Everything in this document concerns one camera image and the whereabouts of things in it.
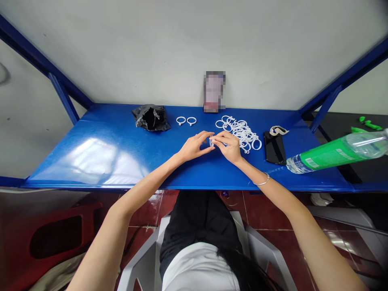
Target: smartphone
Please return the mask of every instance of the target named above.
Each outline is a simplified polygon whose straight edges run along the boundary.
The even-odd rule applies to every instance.
[[[269,131],[264,132],[264,148],[266,161],[281,166],[286,165],[286,153],[284,151],[283,136],[270,135]]]
[[[224,109],[225,72],[207,71],[203,79],[203,112],[218,113]]]

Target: finger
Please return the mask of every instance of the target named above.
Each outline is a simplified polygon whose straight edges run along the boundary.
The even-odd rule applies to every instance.
[[[224,151],[226,150],[226,147],[224,146],[224,144],[222,142],[219,142],[219,141],[216,141],[216,140],[212,140],[211,142],[213,144],[215,144],[217,147],[219,147],[221,152],[224,153]]]
[[[217,140],[217,141],[220,141],[220,142],[223,142],[223,143],[227,143],[227,144],[230,144],[232,142],[232,140],[230,138],[221,137],[221,136],[218,136],[218,135],[215,135],[215,136],[211,137],[210,140]]]
[[[202,142],[206,142],[206,139],[209,137],[209,136],[211,136],[211,135],[213,135],[214,133],[213,132],[207,132],[207,131],[205,131],[205,133],[203,133],[199,138],[198,138],[198,140],[199,141],[201,141],[201,143]]]
[[[195,137],[196,139],[198,139],[198,138],[200,138],[201,135],[204,134],[205,132],[207,132],[207,131],[201,131],[199,134],[196,134],[194,137]]]
[[[232,135],[229,131],[221,131],[219,134],[217,134],[217,136],[223,136],[228,138],[234,137],[234,135]]]
[[[204,150],[200,150],[198,152],[198,156],[203,156],[204,154],[208,154],[210,153],[213,149],[215,149],[215,147],[207,147],[205,148]]]

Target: bangle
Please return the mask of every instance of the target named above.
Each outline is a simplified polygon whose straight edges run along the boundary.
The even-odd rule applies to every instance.
[[[263,172],[263,173],[267,175],[267,180],[264,183],[256,184],[255,182],[253,182],[253,184],[255,184],[257,186],[267,184],[267,182],[271,179],[271,177],[268,175],[268,173],[266,173],[266,172]]]

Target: woman's left hand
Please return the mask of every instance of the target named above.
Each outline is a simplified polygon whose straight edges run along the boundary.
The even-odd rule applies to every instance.
[[[203,142],[206,143],[206,139],[211,135],[214,135],[214,133],[208,131],[201,131],[199,134],[190,137],[185,142],[181,150],[175,155],[182,163],[184,163],[204,154],[210,153],[213,149],[215,149],[215,147],[207,147],[204,150],[200,150],[199,147]]]

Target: clear plastic bottle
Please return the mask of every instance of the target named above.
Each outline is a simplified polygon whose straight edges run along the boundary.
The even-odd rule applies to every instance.
[[[295,174],[379,158],[388,152],[388,129],[352,133],[287,159]]]

